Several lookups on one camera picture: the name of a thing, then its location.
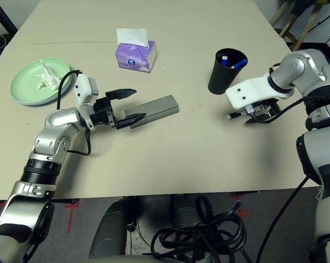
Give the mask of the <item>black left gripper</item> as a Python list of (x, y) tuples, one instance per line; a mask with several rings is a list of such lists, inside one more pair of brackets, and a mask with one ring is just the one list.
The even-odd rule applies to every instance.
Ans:
[(134, 113), (118, 120), (113, 113), (111, 100), (121, 100), (130, 97), (137, 91), (134, 89), (117, 89), (105, 93), (106, 98), (97, 99), (93, 105), (94, 113), (90, 116), (93, 125), (110, 125), (117, 129), (130, 127), (142, 120), (146, 113)]

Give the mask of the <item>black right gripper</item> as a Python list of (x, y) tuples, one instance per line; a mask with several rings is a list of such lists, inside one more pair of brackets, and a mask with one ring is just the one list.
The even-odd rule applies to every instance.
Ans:
[(280, 113), (280, 107), (277, 100), (263, 100), (252, 104), (255, 109), (256, 116), (251, 116), (245, 124), (268, 124), (272, 121), (272, 117)]

